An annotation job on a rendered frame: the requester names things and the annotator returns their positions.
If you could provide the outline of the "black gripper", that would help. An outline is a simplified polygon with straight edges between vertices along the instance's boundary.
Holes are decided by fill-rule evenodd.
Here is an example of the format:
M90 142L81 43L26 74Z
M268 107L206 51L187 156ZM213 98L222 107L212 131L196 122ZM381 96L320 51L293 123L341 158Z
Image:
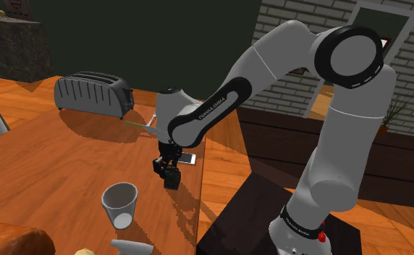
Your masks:
M164 179L164 188L177 191L181 181L181 172L177 167L168 164L178 163L182 156L182 147L175 143L163 143L159 141L160 156L153 160L153 171Z

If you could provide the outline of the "white smartphone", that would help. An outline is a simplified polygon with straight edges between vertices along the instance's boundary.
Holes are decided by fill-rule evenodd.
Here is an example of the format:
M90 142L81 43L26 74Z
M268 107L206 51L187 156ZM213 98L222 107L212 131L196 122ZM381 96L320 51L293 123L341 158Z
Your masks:
M195 165L196 155L191 153L182 152L178 162L181 164Z

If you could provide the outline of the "grey tapered cup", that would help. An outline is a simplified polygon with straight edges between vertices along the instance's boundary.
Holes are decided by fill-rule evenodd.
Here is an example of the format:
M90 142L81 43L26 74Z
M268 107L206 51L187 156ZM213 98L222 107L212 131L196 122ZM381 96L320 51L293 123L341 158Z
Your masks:
M115 183L103 192L101 204L115 229L124 230L131 225L137 199L138 190L132 183Z

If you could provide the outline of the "dark robot stand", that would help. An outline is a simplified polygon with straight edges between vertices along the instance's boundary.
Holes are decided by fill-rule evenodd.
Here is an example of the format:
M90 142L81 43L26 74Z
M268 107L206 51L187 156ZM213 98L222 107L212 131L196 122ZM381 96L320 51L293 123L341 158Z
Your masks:
M252 172L196 248L196 255L278 255L269 224L282 210L298 179L285 173Z

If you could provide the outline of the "silver two-slot toaster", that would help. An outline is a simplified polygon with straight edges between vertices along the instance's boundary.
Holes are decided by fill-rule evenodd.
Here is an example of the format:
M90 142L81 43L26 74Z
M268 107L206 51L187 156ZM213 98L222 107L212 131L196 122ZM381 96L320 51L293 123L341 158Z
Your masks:
M59 78L54 86L54 102L59 110L123 117L133 110L133 90L115 75L101 72L76 72Z

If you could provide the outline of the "dark wooden sideboard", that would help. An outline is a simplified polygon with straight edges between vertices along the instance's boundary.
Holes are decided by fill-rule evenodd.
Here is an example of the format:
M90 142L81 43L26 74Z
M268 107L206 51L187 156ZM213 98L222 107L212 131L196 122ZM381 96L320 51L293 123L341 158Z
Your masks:
M322 121L239 108L248 156L300 177L318 143ZM375 137L360 185L360 199L414 207L414 136Z

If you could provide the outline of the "brown bread loaf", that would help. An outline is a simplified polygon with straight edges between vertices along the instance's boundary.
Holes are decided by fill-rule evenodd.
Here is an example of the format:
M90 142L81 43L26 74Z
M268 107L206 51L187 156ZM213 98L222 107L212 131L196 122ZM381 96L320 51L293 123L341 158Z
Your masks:
M0 255L55 255L49 235L34 227L0 223Z

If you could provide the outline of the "dark stone counter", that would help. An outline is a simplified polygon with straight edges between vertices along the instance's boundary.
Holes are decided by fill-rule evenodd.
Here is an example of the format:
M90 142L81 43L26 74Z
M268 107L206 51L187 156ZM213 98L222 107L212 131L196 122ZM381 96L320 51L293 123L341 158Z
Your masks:
M44 26L0 17L0 78L34 83L54 76Z

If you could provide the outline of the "potted green plant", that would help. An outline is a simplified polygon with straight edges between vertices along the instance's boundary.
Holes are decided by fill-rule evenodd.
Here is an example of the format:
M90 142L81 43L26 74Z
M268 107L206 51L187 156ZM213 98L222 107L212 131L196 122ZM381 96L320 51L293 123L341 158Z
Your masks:
M397 118L407 109L410 100L410 97L402 97L400 95L396 95L395 98L391 100L377 135L385 134L390 125L397 123Z

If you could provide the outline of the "white-framed doorway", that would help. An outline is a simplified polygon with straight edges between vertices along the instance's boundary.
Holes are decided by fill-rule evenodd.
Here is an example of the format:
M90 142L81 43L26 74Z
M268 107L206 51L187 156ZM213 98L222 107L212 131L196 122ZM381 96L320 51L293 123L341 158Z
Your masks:
M409 33L414 27L414 11L392 6L394 0L357 0L346 25L360 25L376 31L382 40L382 56L385 64L391 64Z

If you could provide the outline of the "green-handled knife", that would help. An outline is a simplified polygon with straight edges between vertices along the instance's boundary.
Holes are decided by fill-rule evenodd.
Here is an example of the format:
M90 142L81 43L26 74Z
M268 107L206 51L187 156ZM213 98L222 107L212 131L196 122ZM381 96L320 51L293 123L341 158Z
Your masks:
M124 124L126 126L133 126L133 127L137 127L137 128L142 128L142 129L145 129L148 133L154 133L156 135L164 137L165 139L169 139L169 135L168 135L167 132L159 130L156 127L151 127L151 126L148 126L148 125L141 125L141 124L138 124L138 123L135 123L135 122L130 122L130 121L124 121Z

